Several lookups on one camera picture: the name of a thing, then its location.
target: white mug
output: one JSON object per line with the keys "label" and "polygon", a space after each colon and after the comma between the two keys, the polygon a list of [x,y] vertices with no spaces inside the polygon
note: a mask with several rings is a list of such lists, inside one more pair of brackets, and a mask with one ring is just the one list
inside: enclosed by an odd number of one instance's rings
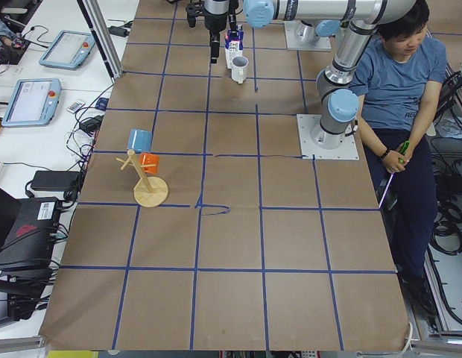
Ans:
{"label": "white mug", "polygon": [[249,60],[244,56],[235,56],[231,61],[231,78],[242,84],[246,80]]}

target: seated person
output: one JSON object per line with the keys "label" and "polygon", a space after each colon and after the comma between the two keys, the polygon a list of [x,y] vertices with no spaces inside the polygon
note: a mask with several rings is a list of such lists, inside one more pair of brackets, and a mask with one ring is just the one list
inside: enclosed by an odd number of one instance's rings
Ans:
{"label": "seated person", "polygon": [[16,62],[19,59],[17,49],[22,49],[20,37],[13,33],[0,19],[0,63]]}
{"label": "seated person", "polygon": [[[429,9],[417,0],[401,19],[379,25],[355,71],[349,89],[359,96],[359,130],[374,188],[395,173],[398,197],[390,244],[399,278],[431,315],[435,308],[424,281],[425,252],[437,215],[431,152],[425,132],[433,122],[442,83],[446,50],[426,36]],[[404,141],[410,146],[399,150]]]}

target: navy pants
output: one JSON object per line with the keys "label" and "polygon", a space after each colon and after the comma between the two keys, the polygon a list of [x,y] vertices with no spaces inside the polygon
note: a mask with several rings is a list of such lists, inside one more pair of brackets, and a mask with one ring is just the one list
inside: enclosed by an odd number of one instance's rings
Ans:
{"label": "navy pants", "polygon": [[[392,150],[396,150],[410,136],[408,131],[374,131],[387,148]],[[368,148],[364,149],[376,190],[382,179],[389,174],[379,158]],[[437,215],[436,184],[431,152],[425,137],[415,148],[405,171],[393,176],[391,189],[397,195],[396,224],[390,243],[393,261],[407,274],[421,277],[425,251]]]}

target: blue cup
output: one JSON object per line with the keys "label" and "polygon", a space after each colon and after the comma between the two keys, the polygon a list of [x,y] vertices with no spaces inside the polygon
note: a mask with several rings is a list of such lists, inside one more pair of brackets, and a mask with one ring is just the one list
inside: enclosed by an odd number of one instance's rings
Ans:
{"label": "blue cup", "polygon": [[142,129],[132,129],[128,138],[128,149],[133,149],[136,153],[151,150],[151,132]]}

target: black wristband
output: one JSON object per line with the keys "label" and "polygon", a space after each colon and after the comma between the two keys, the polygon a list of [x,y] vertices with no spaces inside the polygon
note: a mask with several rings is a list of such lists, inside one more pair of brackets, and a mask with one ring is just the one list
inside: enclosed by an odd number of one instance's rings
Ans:
{"label": "black wristband", "polygon": [[385,159],[385,157],[388,155],[388,153],[390,153],[390,149],[387,148],[387,150],[385,151],[385,153],[383,153],[383,154],[380,156],[380,160]]}

